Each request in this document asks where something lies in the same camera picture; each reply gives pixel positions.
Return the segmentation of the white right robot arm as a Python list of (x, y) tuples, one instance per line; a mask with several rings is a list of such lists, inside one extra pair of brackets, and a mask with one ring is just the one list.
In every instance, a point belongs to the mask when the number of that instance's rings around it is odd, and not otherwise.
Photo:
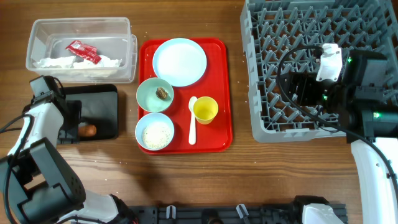
[(351, 50), (344, 59), (337, 44), (308, 45), (320, 68), (284, 73), (277, 67), (280, 94), (316, 123), (346, 134), (358, 170), (364, 223), (397, 223), (397, 106), (387, 104), (388, 60), (378, 52)]

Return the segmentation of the light green bowl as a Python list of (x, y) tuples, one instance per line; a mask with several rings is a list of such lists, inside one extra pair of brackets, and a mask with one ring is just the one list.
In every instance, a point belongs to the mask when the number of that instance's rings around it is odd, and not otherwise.
[[(158, 87), (164, 88), (169, 93), (167, 100), (159, 99), (155, 92)], [(174, 100), (174, 89), (167, 81), (161, 78), (149, 78), (143, 81), (136, 91), (138, 105), (150, 113), (160, 113), (170, 107)]]

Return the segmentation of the brown food scrap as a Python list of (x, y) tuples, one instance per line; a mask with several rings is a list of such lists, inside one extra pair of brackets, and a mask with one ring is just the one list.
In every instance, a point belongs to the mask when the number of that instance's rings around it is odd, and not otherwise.
[(158, 87), (155, 94), (161, 100), (167, 100), (169, 98), (169, 93), (162, 87)]

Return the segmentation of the yellow plastic cup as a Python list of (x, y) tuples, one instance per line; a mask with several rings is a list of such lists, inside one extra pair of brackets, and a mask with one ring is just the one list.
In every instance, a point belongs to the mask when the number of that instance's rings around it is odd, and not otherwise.
[(210, 124), (218, 114), (218, 110), (218, 103), (209, 96), (200, 97), (193, 105), (195, 118), (200, 124)]

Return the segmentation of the orange carrot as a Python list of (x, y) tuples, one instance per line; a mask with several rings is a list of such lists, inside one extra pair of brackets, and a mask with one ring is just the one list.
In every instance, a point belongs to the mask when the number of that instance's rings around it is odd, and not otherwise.
[(89, 138), (96, 135), (97, 128), (93, 124), (85, 124), (78, 127), (78, 135), (80, 137)]

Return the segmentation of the red snack wrapper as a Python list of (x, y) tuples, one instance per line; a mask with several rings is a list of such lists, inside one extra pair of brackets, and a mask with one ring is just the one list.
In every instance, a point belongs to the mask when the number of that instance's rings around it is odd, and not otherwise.
[(74, 40), (66, 48), (71, 53), (97, 64), (100, 62), (101, 57), (97, 54), (97, 48), (88, 44), (84, 44), (79, 40)]

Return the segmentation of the white paper napkin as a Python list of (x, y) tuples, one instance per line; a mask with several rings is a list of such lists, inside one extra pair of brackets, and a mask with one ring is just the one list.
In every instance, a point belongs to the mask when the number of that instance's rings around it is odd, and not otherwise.
[(35, 68), (61, 68), (72, 70), (72, 75), (77, 75), (76, 69), (83, 70), (85, 77), (108, 77), (116, 73), (114, 70), (104, 70), (104, 68), (118, 68), (122, 64), (121, 59), (110, 59), (105, 55), (100, 55), (101, 60), (94, 64), (93, 62), (78, 58), (77, 56), (60, 58), (43, 58), (34, 62)]

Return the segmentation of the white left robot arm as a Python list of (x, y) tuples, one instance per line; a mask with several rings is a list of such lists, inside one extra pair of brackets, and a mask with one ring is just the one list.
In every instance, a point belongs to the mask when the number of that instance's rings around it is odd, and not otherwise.
[(1, 193), (10, 223), (138, 223), (135, 213), (117, 196), (85, 190), (57, 151), (58, 142), (91, 138), (97, 128), (81, 116), (81, 101), (68, 100), (58, 78), (30, 81), (33, 99), (22, 114), (14, 147), (1, 159)]

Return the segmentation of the white rice pile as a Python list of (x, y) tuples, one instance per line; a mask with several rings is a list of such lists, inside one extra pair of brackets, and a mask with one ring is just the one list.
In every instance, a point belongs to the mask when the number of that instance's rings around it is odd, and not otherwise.
[(142, 140), (149, 149), (164, 148), (172, 138), (172, 131), (165, 122), (154, 122), (142, 132)]

